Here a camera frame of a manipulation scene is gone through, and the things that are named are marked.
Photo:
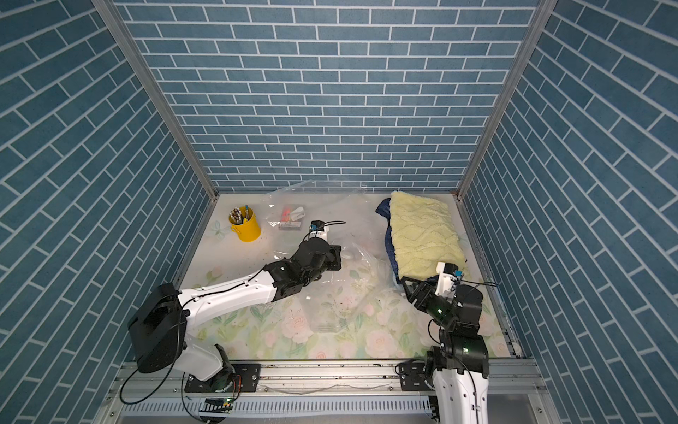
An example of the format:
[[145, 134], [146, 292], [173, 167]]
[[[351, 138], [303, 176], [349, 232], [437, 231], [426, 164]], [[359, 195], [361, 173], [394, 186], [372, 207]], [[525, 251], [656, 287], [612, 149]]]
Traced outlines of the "white plastic bag clip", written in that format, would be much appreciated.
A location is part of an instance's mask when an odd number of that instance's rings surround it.
[[305, 217], [305, 209], [303, 207], [295, 208], [291, 210], [288, 217], [291, 222], [301, 221]]

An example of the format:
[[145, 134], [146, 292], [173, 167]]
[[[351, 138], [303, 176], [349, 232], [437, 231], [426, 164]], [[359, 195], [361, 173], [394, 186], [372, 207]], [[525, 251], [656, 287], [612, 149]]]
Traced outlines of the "right aluminium corner post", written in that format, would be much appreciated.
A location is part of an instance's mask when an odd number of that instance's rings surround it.
[[501, 123], [501, 119], [506, 112], [511, 97], [524, 74], [524, 70], [528, 65], [529, 59], [536, 49], [538, 40], [541, 37], [556, 4], [556, 0], [544, 0], [539, 1], [538, 3], [538, 7], [536, 8], [533, 18], [531, 19], [531, 23], [526, 31], [525, 38], [517, 50], [515, 60], [508, 71], [506, 81], [502, 86], [501, 93], [496, 99], [494, 109], [487, 120], [484, 132], [478, 140], [478, 145], [471, 155], [471, 160], [467, 170], [460, 182], [460, 186], [457, 190], [457, 199], [459, 201], [463, 201], [464, 197], [471, 190], [472, 180], [480, 168], [480, 164], [485, 153], [487, 153], [487, 150], [492, 144], [493, 137], [497, 131], [499, 123]]

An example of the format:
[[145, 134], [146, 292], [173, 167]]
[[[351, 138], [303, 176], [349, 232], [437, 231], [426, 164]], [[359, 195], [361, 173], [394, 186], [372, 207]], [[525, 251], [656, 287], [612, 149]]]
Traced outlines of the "pens in bucket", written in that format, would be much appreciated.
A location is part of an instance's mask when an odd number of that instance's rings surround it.
[[230, 213], [230, 221], [235, 225], [243, 225], [248, 223], [254, 217], [252, 209], [245, 205], [245, 207], [233, 208]]

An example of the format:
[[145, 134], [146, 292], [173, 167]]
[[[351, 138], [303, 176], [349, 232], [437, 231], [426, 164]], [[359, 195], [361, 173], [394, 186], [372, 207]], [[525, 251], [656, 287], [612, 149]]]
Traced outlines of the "aluminium corner post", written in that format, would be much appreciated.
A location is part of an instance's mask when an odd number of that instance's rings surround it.
[[180, 125], [178, 118], [171, 109], [165, 95], [162, 93], [161, 87], [153, 75], [153, 72], [150, 70], [146, 60], [143, 58], [130, 30], [124, 23], [118, 8], [116, 8], [113, 1], [108, 0], [93, 0], [92, 4], [101, 16], [102, 21], [107, 30], [111, 33], [118, 47], [120, 47], [125, 59], [128, 61], [149, 99], [155, 106], [162, 122], [167, 126], [199, 182], [201, 182], [208, 198], [210, 201], [216, 201], [218, 199], [218, 190], [215, 188], [214, 183], [208, 176], [200, 159], [197, 157], [183, 127]]
[[506, 81], [502, 86], [501, 93], [496, 99], [494, 109], [487, 120], [484, 132], [478, 140], [478, 145], [471, 155], [471, 160], [467, 170], [460, 182], [460, 186], [457, 190], [457, 199], [459, 201], [463, 201], [464, 197], [471, 190], [472, 180], [480, 168], [480, 164], [485, 153], [487, 153], [487, 150], [492, 144], [493, 137], [497, 131], [499, 123], [501, 123], [501, 119], [506, 112], [511, 97], [524, 74], [524, 70], [528, 65], [529, 59], [536, 49], [538, 40], [541, 37], [556, 4], [556, 0], [544, 0], [539, 1], [538, 3], [538, 7], [536, 8], [533, 18], [531, 19], [531, 23], [526, 31], [525, 38], [517, 50], [515, 60], [508, 71]]

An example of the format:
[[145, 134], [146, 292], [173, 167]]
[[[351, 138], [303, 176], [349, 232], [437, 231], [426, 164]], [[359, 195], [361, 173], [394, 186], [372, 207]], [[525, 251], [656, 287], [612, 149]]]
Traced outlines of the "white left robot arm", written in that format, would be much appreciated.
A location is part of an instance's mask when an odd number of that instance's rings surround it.
[[157, 286], [128, 323], [138, 371], [151, 374], [171, 367], [201, 382], [214, 379], [228, 368], [224, 348], [203, 344], [191, 332], [217, 317], [299, 293], [325, 272], [339, 271], [341, 252], [339, 245], [311, 238], [290, 258], [252, 275], [199, 289]]

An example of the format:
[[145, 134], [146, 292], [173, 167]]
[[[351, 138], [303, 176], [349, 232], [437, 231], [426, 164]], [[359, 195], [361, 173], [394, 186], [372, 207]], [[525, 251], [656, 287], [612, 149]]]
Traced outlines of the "navy blue star blanket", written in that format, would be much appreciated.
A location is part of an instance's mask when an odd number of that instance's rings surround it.
[[391, 265], [391, 268], [392, 268], [394, 276], [395, 276], [395, 282], [397, 284], [400, 284], [397, 258], [395, 256], [396, 252], [395, 252], [395, 247], [394, 247], [393, 238], [392, 238], [390, 201], [391, 201], [390, 198], [383, 199], [381, 201], [381, 203], [378, 205], [378, 207], [376, 208], [375, 213], [378, 214], [380, 217], [383, 217], [387, 220], [387, 229], [386, 229], [385, 236], [384, 236], [385, 250], [386, 250], [389, 263]]

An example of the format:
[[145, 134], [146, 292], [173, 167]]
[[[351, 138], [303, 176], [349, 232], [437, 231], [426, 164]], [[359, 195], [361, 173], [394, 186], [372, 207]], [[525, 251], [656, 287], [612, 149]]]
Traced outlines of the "light green fluffy blanket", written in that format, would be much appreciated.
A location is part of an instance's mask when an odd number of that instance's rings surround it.
[[438, 263], [468, 271], [446, 203], [395, 191], [390, 196], [390, 227], [399, 277], [426, 280], [437, 274]]

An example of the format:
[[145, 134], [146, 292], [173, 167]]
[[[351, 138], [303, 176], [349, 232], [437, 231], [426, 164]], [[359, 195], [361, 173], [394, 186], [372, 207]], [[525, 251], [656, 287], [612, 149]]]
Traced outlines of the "yellow metal pen bucket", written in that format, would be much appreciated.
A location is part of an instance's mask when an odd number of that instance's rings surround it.
[[257, 221], [257, 217], [254, 213], [254, 217], [251, 221], [243, 225], [235, 225], [231, 223], [231, 231], [236, 233], [240, 241], [249, 243], [257, 240], [261, 236], [261, 226]]

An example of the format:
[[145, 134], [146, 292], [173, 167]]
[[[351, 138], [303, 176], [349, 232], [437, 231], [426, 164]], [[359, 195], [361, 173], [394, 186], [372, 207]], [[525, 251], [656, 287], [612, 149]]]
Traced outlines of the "highlighter marker pack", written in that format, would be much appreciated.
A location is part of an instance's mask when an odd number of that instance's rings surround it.
[[284, 207], [278, 224], [282, 231], [297, 231], [301, 229], [305, 218], [305, 208], [303, 206]]

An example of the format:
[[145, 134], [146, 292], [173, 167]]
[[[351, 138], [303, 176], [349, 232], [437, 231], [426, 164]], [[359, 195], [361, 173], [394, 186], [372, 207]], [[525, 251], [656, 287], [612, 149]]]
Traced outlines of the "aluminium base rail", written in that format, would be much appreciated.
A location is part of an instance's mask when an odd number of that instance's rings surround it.
[[[429, 388], [403, 391], [405, 360], [238, 361], [232, 383], [211, 392], [175, 371], [118, 373], [99, 423], [439, 423]], [[533, 360], [489, 363], [487, 423], [556, 423], [558, 413]]]

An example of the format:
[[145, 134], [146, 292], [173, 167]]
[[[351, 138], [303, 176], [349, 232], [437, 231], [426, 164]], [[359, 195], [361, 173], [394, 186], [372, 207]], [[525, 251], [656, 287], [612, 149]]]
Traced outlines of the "left aluminium corner post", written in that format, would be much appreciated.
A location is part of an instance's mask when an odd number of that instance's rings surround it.
[[218, 190], [215, 188], [214, 183], [208, 176], [200, 159], [197, 157], [183, 127], [180, 125], [178, 118], [171, 109], [165, 95], [162, 93], [161, 87], [153, 75], [153, 72], [150, 70], [146, 60], [143, 58], [130, 30], [124, 23], [118, 8], [116, 8], [113, 1], [108, 0], [93, 0], [92, 4], [101, 16], [102, 21], [107, 30], [111, 33], [118, 47], [120, 47], [125, 59], [128, 61], [149, 99], [155, 106], [162, 122], [167, 126], [199, 182], [201, 182], [208, 198], [210, 201], [216, 201], [218, 199]]

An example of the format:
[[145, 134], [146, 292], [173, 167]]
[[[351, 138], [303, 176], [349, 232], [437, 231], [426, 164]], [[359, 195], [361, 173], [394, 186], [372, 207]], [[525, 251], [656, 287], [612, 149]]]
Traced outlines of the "clear plastic vacuum bag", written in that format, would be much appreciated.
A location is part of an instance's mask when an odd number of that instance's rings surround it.
[[266, 194], [264, 253], [314, 332], [349, 328], [393, 280], [382, 197], [365, 184], [305, 181]]

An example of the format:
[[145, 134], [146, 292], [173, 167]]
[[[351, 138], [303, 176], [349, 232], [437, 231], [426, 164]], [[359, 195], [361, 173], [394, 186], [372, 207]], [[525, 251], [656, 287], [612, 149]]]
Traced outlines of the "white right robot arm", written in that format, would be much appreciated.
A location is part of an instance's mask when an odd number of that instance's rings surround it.
[[395, 366], [401, 390], [434, 390], [432, 412], [439, 423], [487, 423], [490, 370], [480, 336], [483, 294], [461, 284], [448, 299], [429, 282], [404, 277], [401, 284], [411, 305], [439, 327], [426, 357]]

